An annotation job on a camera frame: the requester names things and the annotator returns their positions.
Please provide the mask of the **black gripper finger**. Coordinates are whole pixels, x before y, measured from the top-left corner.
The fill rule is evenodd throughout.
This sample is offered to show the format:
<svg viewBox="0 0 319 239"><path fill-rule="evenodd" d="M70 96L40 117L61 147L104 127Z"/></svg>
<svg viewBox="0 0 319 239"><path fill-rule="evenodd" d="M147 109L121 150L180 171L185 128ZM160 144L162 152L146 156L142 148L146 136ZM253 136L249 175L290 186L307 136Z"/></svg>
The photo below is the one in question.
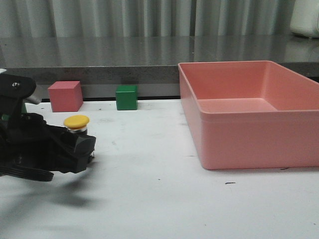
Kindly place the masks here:
<svg viewBox="0 0 319 239"><path fill-rule="evenodd" d="M48 169L62 173L79 173L92 161L96 137L87 132L72 133L65 127L46 125L44 132L51 140Z"/></svg>

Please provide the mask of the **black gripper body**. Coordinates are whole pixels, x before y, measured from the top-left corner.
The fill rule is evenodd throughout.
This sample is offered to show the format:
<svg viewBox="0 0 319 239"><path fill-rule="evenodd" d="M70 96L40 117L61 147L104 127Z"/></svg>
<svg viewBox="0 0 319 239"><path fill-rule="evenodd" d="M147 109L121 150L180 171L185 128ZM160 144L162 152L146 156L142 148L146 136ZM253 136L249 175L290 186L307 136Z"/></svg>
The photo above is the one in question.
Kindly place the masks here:
<svg viewBox="0 0 319 239"><path fill-rule="evenodd" d="M52 174L75 171L73 137L65 127L48 125L42 115L24 113L24 99L36 90L28 77L0 75L1 174Z"/></svg>

